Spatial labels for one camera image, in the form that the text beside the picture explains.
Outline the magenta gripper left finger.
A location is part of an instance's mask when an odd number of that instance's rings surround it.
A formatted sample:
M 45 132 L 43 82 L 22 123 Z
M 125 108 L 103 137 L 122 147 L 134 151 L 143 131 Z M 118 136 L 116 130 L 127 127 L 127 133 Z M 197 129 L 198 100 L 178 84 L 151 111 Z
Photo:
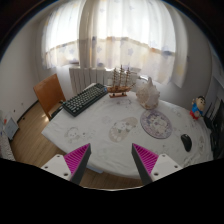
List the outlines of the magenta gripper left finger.
M 56 154 L 42 169 L 79 185 L 90 155 L 91 145 L 86 144 L 66 155 Z

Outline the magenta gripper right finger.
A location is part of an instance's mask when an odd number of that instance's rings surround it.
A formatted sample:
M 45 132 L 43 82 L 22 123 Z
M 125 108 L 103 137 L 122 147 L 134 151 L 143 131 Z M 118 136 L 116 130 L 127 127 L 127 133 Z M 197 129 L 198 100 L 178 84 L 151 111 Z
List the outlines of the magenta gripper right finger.
M 144 185 L 182 169 L 168 155 L 157 155 L 135 143 L 132 144 L 132 156 Z

